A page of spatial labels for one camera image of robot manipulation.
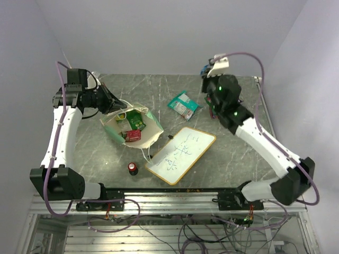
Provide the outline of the teal snack packet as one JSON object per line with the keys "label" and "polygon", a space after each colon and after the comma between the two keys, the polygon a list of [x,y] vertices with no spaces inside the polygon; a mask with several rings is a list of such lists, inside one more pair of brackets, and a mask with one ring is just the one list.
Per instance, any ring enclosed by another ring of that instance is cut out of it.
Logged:
{"label": "teal snack packet", "polygon": [[197,102],[188,97],[185,90],[175,96],[167,106],[173,109],[186,121],[189,121],[195,114],[196,110],[200,107]]}

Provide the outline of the blue M&M's candy bag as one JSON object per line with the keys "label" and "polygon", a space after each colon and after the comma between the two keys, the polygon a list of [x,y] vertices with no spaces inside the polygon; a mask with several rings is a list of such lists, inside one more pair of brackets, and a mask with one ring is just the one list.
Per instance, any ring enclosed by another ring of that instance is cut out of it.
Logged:
{"label": "blue M&M's candy bag", "polygon": [[206,76],[206,75],[209,73],[209,71],[210,71],[210,65],[207,64],[207,65],[205,65],[205,66],[201,69],[200,75],[201,75],[201,76]]}

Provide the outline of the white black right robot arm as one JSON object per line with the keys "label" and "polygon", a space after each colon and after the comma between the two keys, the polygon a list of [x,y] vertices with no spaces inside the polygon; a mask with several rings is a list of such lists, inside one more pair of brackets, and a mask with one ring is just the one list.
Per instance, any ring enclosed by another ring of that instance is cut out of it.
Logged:
{"label": "white black right robot arm", "polygon": [[243,210],[261,199],[275,199],[283,205],[301,203],[299,197],[314,183],[315,162],[285,148],[258,123],[240,101],[242,88],[234,75],[202,75],[201,91],[220,124],[250,145],[276,174],[269,180],[241,184],[233,197],[234,205]]}

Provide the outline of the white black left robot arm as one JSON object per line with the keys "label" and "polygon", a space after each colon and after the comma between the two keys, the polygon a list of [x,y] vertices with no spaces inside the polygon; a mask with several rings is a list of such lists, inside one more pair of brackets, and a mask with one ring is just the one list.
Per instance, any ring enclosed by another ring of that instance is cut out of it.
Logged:
{"label": "white black left robot arm", "polygon": [[86,69],[67,69],[67,81],[52,99],[53,127],[47,152],[39,168],[30,171],[30,181],[44,201],[82,199],[96,210],[104,209],[108,197],[100,184],[86,184],[73,170],[75,139],[86,108],[102,114],[124,110],[127,105],[116,98]]}

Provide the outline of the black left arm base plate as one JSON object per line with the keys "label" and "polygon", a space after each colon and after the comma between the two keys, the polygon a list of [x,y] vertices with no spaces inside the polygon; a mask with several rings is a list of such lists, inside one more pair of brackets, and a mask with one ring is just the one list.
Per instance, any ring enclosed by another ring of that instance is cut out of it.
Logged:
{"label": "black left arm base plate", "polygon": [[76,204],[78,212],[114,211],[120,212],[124,209],[125,195],[122,191],[108,190],[99,202],[79,202]]}

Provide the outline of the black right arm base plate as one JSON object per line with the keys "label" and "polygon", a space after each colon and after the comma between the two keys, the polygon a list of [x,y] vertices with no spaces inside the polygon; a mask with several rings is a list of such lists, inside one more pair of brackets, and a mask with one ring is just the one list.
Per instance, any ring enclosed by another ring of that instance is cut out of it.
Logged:
{"label": "black right arm base plate", "polygon": [[218,204],[220,211],[249,211],[250,208],[254,210],[264,209],[263,202],[246,200],[237,188],[223,189],[218,192],[217,198],[212,201]]}

